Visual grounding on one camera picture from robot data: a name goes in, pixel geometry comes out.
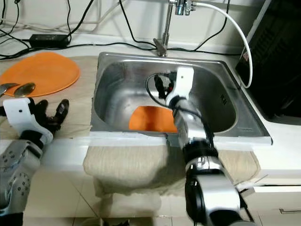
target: white wall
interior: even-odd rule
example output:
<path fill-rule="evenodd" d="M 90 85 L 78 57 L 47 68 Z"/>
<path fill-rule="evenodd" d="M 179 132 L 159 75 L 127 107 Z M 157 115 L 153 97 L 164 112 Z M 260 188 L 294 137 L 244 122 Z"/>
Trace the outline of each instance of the white wall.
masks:
<path fill-rule="evenodd" d="M 227 0 L 208 1 L 224 10 L 226 9 Z M 7 0 L 7 2 L 8 11 L 6 18 L 15 20 L 16 7 L 13 0 Z M 70 0 L 70 2 L 70 21 L 79 21 L 89 0 Z M 102 12 L 104 13 L 116 2 L 117 0 L 102 0 Z M 229 14 L 238 22 L 247 35 L 263 0 L 232 0 L 232 3 L 238 5 L 231 5 Z M 38 23 L 48 26 L 66 22 L 67 0 L 21 0 L 19 5 L 20 22 Z M 165 24 L 167 0 L 127 0 L 124 2 L 124 7 L 136 38 L 152 39 L 161 37 Z M 86 21 L 96 20 L 98 9 L 98 0 L 95 0 Z M 173 14 L 170 26 L 170 40 L 199 43 L 218 31 L 223 21 L 223 16 L 206 8 L 197 8 L 196 11 L 191 12 L 190 16 L 176 16 Z M 92 30 L 95 26 L 85 25 L 83 27 Z M 130 34 L 120 7 L 116 8 L 94 33 L 129 37 Z M 242 46 L 242 41 L 234 27 L 227 23 L 225 31 L 207 44 Z"/>

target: black cable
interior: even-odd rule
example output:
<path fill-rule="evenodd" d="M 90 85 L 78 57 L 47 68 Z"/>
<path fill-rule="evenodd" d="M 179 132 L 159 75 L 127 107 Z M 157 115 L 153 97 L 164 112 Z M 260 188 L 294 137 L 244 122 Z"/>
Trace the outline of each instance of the black cable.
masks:
<path fill-rule="evenodd" d="M 242 194 L 242 193 L 244 193 L 244 192 L 246 192 L 246 191 L 248 191 L 248 190 L 249 190 L 249 188 L 245 188 L 245 189 L 241 190 L 241 191 L 239 192 L 239 194 Z"/>
<path fill-rule="evenodd" d="M 209 140 L 209 143 L 210 143 L 211 147 L 213 147 L 213 146 L 214 146 L 214 144 L 213 144 L 213 137 L 214 137 L 214 134 L 211 132 L 211 130 L 209 129 L 207 123 L 205 122 L 205 120 L 203 119 L 203 117 L 202 117 L 199 113 L 194 112 L 194 111 L 191 111 L 191 110 L 189 110 L 189 109 L 182 108 L 182 107 L 176 107 L 176 106 L 175 106 L 175 107 L 170 107 L 170 106 L 167 106 L 167 105 L 161 103 L 160 101 L 158 101 L 158 100 L 151 94 L 151 91 L 150 91 L 150 88 L 149 88 L 149 80 L 150 80 L 151 78 L 155 77 L 155 75 L 162 75 L 162 76 L 165 76 L 165 77 L 166 77 L 166 75 L 164 75 L 164 74 L 162 74 L 162 73 L 155 73 L 155 74 L 150 75 L 150 76 L 145 80 L 145 89 L 146 89 L 147 93 L 149 94 L 149 96 L 151 97 L 151 99 L 152 99 L 153 101 L 155 101 L 158 105 L 162 106 L 162 107 L 166 107 L 166 108 L 171 109 L 171 110 L 180 110 L 180 111 L 188 112 L 188 113 L 193 114 L 193 115 L 195 115 L 196 117 L 198 117 L 198 118 L 202 121 L 202 123 L 203 123 L 203 125 L 204 125 L 205 133 L 206 133 L 206 136 L 207 136 L 207 138 L 208 138 L 208 140 Z"/>
<path fill-rule="evenodd" d="M 11 33 L 13 32 L 15 26 L 17 25 L 17 23 L 18 23 L 18 21 L 19 21 L 19 11 L 20 11 L 20 10 L 19 10 L 19 5 L 18 5 L 18 2 L 17 2 L 17 1 L 15 1 L 15 4 L 16 4 L 16 6 L 17 6 L 17 19 L 16 19 L 16 22 L 15 22 L 15 24 L 13 25 L 12 29 L 8 32 L 9 34 L 11 34 Z"/>
<path fill-rule="evenodd" d="M 252 215 L 251 215 L 251 213 L 249 212 L 249 209 L 248 209 L 247 207 L 245 207 L 245 211 L 246 211 L 246 214 L 248 215 L 250 221 L 251 221 L 251 222 L 254 222 L 254 219 L 253 219 L 253 217 L 252 217 Z"/>
<path fill-rule="evenodd" d="M 2 16 L 1 16 L 0 25 L 3 23 L 3 19 L 4 19 L 4 16 L 5 16 L 5 9 L 6 9 L 6 0 L 3 0 L 3 9 L 2 9 Z"/>
<path fill-rule="evenodd" d="M 71 32 L 69 32 L 69 34 L 67 34 L 67 36 L 66 36 L 63 40 L 67 39 L 69 36 L 71 36 L 73 33 L 75 33 L 75 32 L 79 29 L 79 27 L 81 26 L 81 24 L 84 22 L 84 19 L 85 19 L 85 17 L 86 17 L 86 14 L 87 14 L 87 12 L 89 11 L 89 9 L 91 8 L 91 5 L 92 5 L 93 1 L 94 1 L 94 0 L 90 0 L 90 2 L 89 2 L 89 4 L 88 4 L 87 8 L 86 8 L 85 11 L 84 11 L 83 16 L 81 17 L 81 19 L 80 19 L 80 21 L 79 21 L 79 23 L 76 25 L 76 27 L 75 27 Z"/>
<path fill-rule="evenodd" d="M 68 15 L 67 15 L 67 26 L 68 26 L 68 30 L 69 30 L 69 33 L 71 33 L 71 28 L 70 28 L 70 24 L 69 24 L 69 17 L 70 17 L 70 13 L 71 13 L 71 6 L 70 6 L 70 1 L 67 0 L 67 3 L 68 3 Z"/>
<path fill-rule="evenodd" d="M 127 45 L 127 46 L 131 46 L 131 47 L 134 47 L 134 48 L 137 48 L 137 49 L 140 49 L 140 50 L 145 50 L 145 51 L 156 50 L 156 48 L 142 48 L 142 47 L 139 47 L 139 46 L 132 45 L 130 43 L 126 43 L 126 42 L 114 42 L 114 43 L 108 43 L 108 44 L 78 44 L 78 45 L 67 46 L 67 47 L 64 47 L 64 48 L 30 48 L 30 47 L 28 47 L 28 48 L 23 49 L 23 50 L 15 53 L 15 54 L 12 54 L 12 55 L 5 55 L 5 56 L 2 55 L 2 57 L 4 57 L 4 58 L 2 58 L 0 60 L 16 59 L 16 58 L 21 57 L 23 55 L 26 55 L 28 53 L 31 53 L 31 52 L 34 52 L 34 51 L 39 51 L 39 50 L 61 50 L 61 49 L 81 47 L 81 46 L 111 46 L 111 45 Z M 179 48 L 179 49 L 170 48 L 169 50 L 186 51 L 186 52 L 191 52 L 192 51 L 192 50 L 186 50 L 186 49 L 182 49 L 182 48 Z M 227 53 L 224 54 L 224 53 L 215 53 L 215 52 L 206 52 L 206 51 L 197 51 L 197 52 L 218 54 L 218 55 L 225 55 L 225 56 L 239 56 L 240 55 L 240 54 L 227 54 Z"/>
<path fill-rule="evenodd" d="M 137 40 L 135 39 L 135 37 L 134 37 L 134 35 L 133 35 L 133 32 L 132 32 L 132 29 L 131 29 L 131 26 L 130 26 L 130 23 L 129 23 L 128 19 L 127 19 L 126 12 L 124 11 L 124 8 L 123 8 L 122 1 L 121 1 L 121 0 L 119 0 L 119 4 L 120 4 L 121 10 L 122 10 L 122 13 L 123 13 L 123 15 L 124 15 L 124 18 L 126 19 L 127 26 L 128 26 L 128 29 L 130 30 L 130 33 L 131 33 L 131 36 L 132 36 L 133 41 L 136 42 L 136 43 L 144 43 L 144 44 L 148 44 L 148 45 L 151 45 L 151 46 L 153 46 L 153 47 L 155 47 L 155 48 L 157 49 L 157 46 L 154 45 L 153 43 L 150 43 L 150 42 L 147 42 L 147 41 L 137 41 Z"/>
<path fill-rule="evenodd" d="M 168 48 L 167 50 L 190 52 L 190 53 L 210 53 L 210 54 L 223 55 L 223 56 L 240 56 L 241 55 L 241 53 L 216 53 L 216 52 L 210 52 L 210 51 L 192 50 L 192 49 L 185 49 L 185 48 Z"/>
<path fill-rule="evenodd" d="M 9 37 L 11 37 L 11 38 L 13 38 L 13 39 L 19 41 L 20 43 L 26 45 L 27 48 L 29 48 L 29 45 L 27 45 L 27 44 L 26 44 L 24 41 L 22 41 L 21 39 L 18 39 L 18 38 L 16 38 L 16 37 L 12 36 L 11 34 L 5 32 L 4 30 L 1 30 L 1 29 L 0 29 L 0 32 L 2 32 L 2 33 L 4 33 L 5 35 L 8 35 Z"/>
<path fill-rule="evenodd" d="M 7 42 L 7 41 L 9 41 L 9 40 L 12 40 L 12 39 L 13 39 L 13 38 L 6 39 L 6 40 L 4 40 L 3 42 L 0 42 L 0 45 L 3 44 L 4 42 Z"/>
<path fill-rule="evenodd" d="M 81 47 L 81 46 L 111 46 L 111 45 L 127 45 L 127 46 L 131 46 L 131 47 L 134 47 L 134 48 L 137 48 L 140 50 L 145 50 L 145 51 L 155 50 L 155 48 L 142 48 L 139 46 L 132 45 L 130 43 L 126 43 L 126 42 L 114 42 L 114 43 L 108 43 L 108 44 L 78 44 L 78 45 L 66 46 L 64 48 L 26 48 L 15 54 L 12 54 L 12 55 L 0 55 L 0 57 L 3 57 L 0 60 L 15 59 L 15 58 L 21 57 L 23 55 L 26 55 L 28 53 L 40 51 L 40 50 L 61 50 L 61 49 Z"/>
<path fill-rule="evenodd" d="M 229 13 L 229 8 L 230 8 L 230 0 L 228 0 L 228 4 L 227 4 L 227 11 L 226 11 L 227 14 Z M 225 21 L 224 21 L 224 24 L 223 24 L 222 28 L 221 28 L 217 33 L 211 35 L 209 38 L 207 38 L 205 41 L 203 41 L 198 47 L 196 47 L 196 48 L 194 49 L 194 51 L 197 51 L 197 50 L 198 50 L 199 48 L 201 48 L 206 42 L 208 42 L 210 39 L 212 39 L 213 37 L 215 37 L 216 35 L 218 35 L 219 33 L 221 33 L 221 32 L 224 30 L 225 26 L 226 26 L 227 20 L 228 20 L 228 19 L 225 18 Z"/>

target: white cabinet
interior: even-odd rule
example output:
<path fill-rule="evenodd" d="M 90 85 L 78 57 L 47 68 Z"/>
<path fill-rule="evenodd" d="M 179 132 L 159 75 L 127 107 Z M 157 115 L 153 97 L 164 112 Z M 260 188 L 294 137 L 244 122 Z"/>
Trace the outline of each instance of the white cabinet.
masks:
<path fill-rule="evenodd" d="M 262 226 L 300 226 L 301 214 L 281 214 L 279 211 L 259 213 Z"/>
<path fill-rule="evenodd" d="M 257 226 L 300 226 L 301 186 L 260 186 L 243 193 Z"/>
<path fill-rule="evenodd" d="M 253 191 L 243 194 L 251 211 L 301 210 L 301 186 L 261 186 Z"/>

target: cabinet drawer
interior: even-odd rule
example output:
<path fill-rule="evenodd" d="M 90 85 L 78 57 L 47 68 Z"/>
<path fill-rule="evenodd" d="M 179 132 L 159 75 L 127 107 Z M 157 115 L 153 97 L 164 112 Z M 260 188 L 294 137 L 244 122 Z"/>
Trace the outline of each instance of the cabinet drawer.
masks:
<path fill-rule="evenodd" d="M 301 186 L 262 186 L 253 191 L 244 197 L 250 210 L 301 210 Z"/>
<path fill-rule="evenodd" d="M 263 226 L 300 226 L 301 214 L 281 214 L 279 211 L 259 212 Z"/>

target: orange plate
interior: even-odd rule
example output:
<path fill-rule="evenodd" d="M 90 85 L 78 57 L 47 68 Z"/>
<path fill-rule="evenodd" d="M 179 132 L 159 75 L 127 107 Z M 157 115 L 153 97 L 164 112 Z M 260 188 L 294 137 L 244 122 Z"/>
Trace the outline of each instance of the orange plate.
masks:
<path fill-rule="evenodd" d="M 129 129 L 176 133 L 173 112 L 163 107 L 139 106 L 131 116 Z"/>
<path fill-rule="evenodd" d="M 79 78 L 79 67 L 72 60 L 57 53 L 38 53 L 8 68 L 0 77 L 0 84 L 15 82 L 24 85 L 34 82 L 36 88 L 28 97 L 38 97 L 60 91 Z M 13 87 L 5 94 L 14 96 Z"/>

